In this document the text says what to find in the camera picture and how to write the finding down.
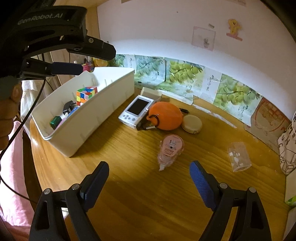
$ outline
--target pink cloth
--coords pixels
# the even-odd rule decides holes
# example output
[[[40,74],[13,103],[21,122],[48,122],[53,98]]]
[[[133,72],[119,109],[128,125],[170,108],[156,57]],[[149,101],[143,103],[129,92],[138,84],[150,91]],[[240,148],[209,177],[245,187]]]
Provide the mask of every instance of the pink cloth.
[[[19,121],[14,122],[9,139],[19,125]],[[1,159],[1,176],[13,190],[28,197],[24,177],[22,132],[23,129]],[[28,241],[33,216],[34,210],[30,202],[14,194],[1,182],[0,217],[17,241]]]

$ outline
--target white plastic bin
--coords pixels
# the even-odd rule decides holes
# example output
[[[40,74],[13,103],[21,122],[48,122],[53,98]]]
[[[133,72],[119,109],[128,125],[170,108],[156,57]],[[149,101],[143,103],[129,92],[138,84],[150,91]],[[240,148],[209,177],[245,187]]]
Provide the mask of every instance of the white plastic bin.
[[[65,103],[76,102],[78,89],[88,86],[98,86],[98,93],[53,130],[50,121],[62,114]],[[92,73],[83,72],[55,90],[33,110],[32,118],[42,138],[70,157],[133,93],[134,69],[99,67]]]

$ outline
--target wooden desk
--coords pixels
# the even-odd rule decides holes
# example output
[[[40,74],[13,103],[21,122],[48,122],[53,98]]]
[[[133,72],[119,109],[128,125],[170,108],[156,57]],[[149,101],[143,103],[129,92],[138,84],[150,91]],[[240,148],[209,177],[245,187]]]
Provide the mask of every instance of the wooden desk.
[[[240,121],[215,106],[197,100],[197,104],[223,115],[237,129],[172,99],[173,104],[197,115],[203,128],[197,135],[181,127],[172,131],[183,138],[185,150],[171,167],[159,172],[159,143],[169,132],[135,131],[121,124],[117,117],[132,99],[118,108],[71,158],[62,156],[44,141],[31,121],[33,158],[41,188],[68,189],[92,173],[100,161],[106,161],[110,166],[109,178],[95,207],[88,212],[103,241],[198,240],[212,215],[189,175],[190,163],[199,160],[219,182],[241,190],[255,187],[265,208],[272,239],[282,240],[289,207],[284,203],[285,175],[275,152],[246,132]],[[232,172],[226,150],[231,142],[245,143],[251,168]],[[234,209],[223,240],[230,236]],[[77,240],[69,218],[66,223],[72,240]]]

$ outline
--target finger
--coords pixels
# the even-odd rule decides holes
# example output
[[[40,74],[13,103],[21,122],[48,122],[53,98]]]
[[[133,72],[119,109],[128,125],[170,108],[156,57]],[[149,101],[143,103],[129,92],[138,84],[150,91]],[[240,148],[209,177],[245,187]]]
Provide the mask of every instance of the finger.
[[[18,113],[18,107],[19,103],[10,98],[0,101],[0,120],[13,119]]]
[[[4,150],[8,145],[8,136],[0,137],[0,150]]]
[[[22,98],[22,84],[19,82],[16,84],[12,90],[10,98],[13,100],[14,103],[20,102]]]
[[[8,136],[13,129],[13,119],[0,120],[0,137]]]

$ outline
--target correction tape dispenser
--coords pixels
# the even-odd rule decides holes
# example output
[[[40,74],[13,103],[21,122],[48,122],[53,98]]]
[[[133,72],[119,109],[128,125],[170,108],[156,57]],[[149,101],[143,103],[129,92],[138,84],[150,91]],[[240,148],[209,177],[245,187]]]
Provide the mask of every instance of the correction tape dispenser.
[[[184,141],[177,135],[167,135],[160,142],[160,152],[158,153],[159,171],[164,170],[173,164],[177,156],[184,150]]]

